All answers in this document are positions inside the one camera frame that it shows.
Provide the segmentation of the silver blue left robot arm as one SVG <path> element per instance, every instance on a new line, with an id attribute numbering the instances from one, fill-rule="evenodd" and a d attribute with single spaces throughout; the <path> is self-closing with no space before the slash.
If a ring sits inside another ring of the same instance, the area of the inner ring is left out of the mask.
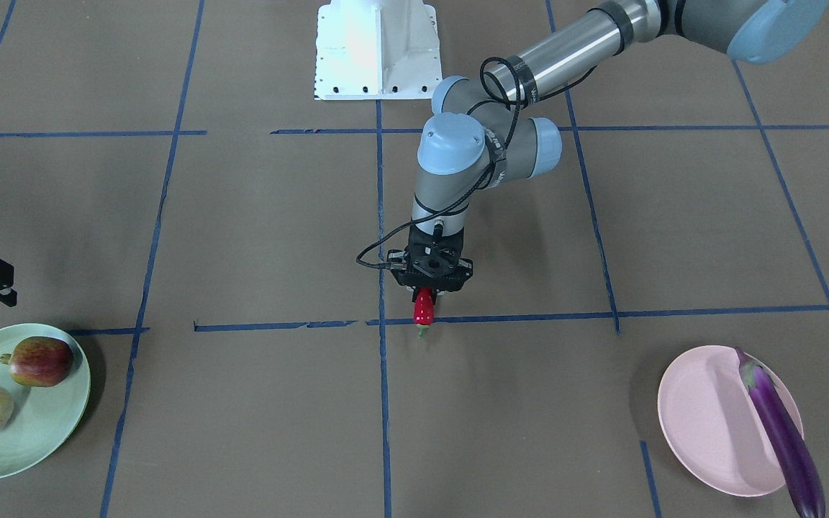
<path id="1" fill-rule="evenodd" d="M 597 65 L 635 44 L 675 35 L 734 61 L 762 65 L 794 49 L 825 1 L 604 1 L 515 55 L 489 57 L 476 78 L 441 80 L 417 150 L 419 173 L 406 246 L 372 268 L 401 286 L 460 291 L 473 276 L 464 258 L 475 191 L 549 173 L 561 160 L 555 122 L 524 109 L 569 91 Z"/>

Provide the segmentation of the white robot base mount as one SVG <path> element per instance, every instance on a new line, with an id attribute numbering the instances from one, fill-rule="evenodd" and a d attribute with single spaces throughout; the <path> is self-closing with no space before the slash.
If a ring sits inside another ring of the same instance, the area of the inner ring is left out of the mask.
<path id="1" fill-rule="evenodd" d="M 431 4 L 331 1 L 316 23 L 314 99 L 428 99 L 441 82 Z"/>

